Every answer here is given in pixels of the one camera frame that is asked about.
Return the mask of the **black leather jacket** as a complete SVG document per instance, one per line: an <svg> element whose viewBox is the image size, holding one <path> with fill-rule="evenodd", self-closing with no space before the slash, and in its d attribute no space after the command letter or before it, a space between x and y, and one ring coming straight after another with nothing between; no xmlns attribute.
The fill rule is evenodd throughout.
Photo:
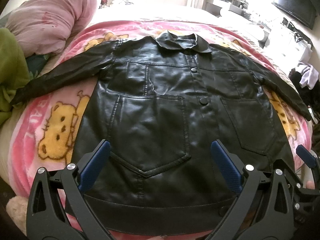
<svg viewBox="0 0 320 240"><path fill-rule="evenodd" d="M210 146L261 171L294 166L283 124L264 88L306 120L299 94L237 50L191 34L105 41L20 88L13 103L97 76L72 160L106 139L111 156L85 199L109 230L184 235L212 230L233 202Z"/></svg>

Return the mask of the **pink cartoon fleece blanket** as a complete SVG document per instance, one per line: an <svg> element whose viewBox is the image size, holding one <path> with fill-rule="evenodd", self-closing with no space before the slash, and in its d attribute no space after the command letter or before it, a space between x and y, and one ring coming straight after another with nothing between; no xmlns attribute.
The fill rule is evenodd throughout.
<svg viewBox="0 0 320 240"><path fill-rule="evenodd" d="M163 33L176 36L195 34L210 44L237 50L276 73L295 90L291 81L281 74L261 50L255 48L236 32L197 23L174 21L98 23L78 35L55 67L105 41L136 41L147 36L157 38ZM15 130L9 161L10 183L17 194L22 196L29 194L38 167L44 166L49 170L57 170L74 162L72 155L76 136L97 81L97 76L91 76L25 101L28 105ZM268 87L264 88L264 92L283 124L292 151L294 161L292 168L298 170L303 162L296 155L296 148L298 145L311 148L311 119L306 120ZM132 239L147 236L114 232L118 238Z"/></svg>

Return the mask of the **lavender white garment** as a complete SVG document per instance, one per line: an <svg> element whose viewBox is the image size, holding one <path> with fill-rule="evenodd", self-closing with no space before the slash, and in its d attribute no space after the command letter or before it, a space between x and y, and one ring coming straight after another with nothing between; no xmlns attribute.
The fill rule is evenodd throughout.
<svg viewBox="0 0 320 240"><path fill-rule="evenodd" d="M300 62L297 65L296 71L301 75L301 80L299 82L300 87L307 87L312 90L318 81L319 72L313 67L313 65L304 62Z"/></svg>

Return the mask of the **white dresser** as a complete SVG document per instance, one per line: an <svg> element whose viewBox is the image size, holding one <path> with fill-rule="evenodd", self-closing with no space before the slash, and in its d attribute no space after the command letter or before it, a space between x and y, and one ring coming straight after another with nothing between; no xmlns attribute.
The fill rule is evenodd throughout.
<svg viewBox="0 0 320 240"><path fill-rule="evenodd" d="M264 51L282 69L308 63L312 54L311 44L282 24L271 28Z"/></svg>

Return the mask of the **green cloth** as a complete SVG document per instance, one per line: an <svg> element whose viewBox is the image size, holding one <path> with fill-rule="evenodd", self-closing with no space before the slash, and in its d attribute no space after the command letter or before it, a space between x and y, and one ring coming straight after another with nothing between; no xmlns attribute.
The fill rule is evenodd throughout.
<svg viewBox="0 0 320 240"><path fill-rule="evenodd" d="M11 101L19 88L30 81L24 53L15 36L6 28L1 29L1 124L12 115Z"/></svg>

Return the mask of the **black flat television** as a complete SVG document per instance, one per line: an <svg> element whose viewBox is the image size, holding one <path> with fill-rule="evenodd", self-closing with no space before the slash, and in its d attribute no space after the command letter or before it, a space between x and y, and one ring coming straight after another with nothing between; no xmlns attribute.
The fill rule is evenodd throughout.
<svg viewBox="0 0 320 240"><path fill-rule="evenodd" d="M272 4L305 27L313 29L317 11L311 0L273 0Z"/></svg>

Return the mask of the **pink quilted duvet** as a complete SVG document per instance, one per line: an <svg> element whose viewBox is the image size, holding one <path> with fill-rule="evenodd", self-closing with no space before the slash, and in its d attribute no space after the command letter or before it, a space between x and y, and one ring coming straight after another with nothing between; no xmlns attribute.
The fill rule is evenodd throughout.
<svg viewBox="0 0 320 240"><path fill-rule="evenodd" d="M9 14L5 25L25 57L58 54L69 37L92 20L100 0L28 0Z"/></svg>

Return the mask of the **beige bed sheet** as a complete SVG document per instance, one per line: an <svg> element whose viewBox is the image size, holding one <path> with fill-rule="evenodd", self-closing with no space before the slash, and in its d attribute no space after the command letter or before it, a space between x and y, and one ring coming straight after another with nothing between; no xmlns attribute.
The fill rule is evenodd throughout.
<svg viewBox="0 0 320 240"><path fill-rule="evenodd" d="M245 18L227 12L216 17L210 12L186 6L159 5L112 5L98 9L90 25L108 21L180 21L215 25L230 31L238 32L240 36L253 41L261 41L265 37L264 30L257 24Z"/></svg>

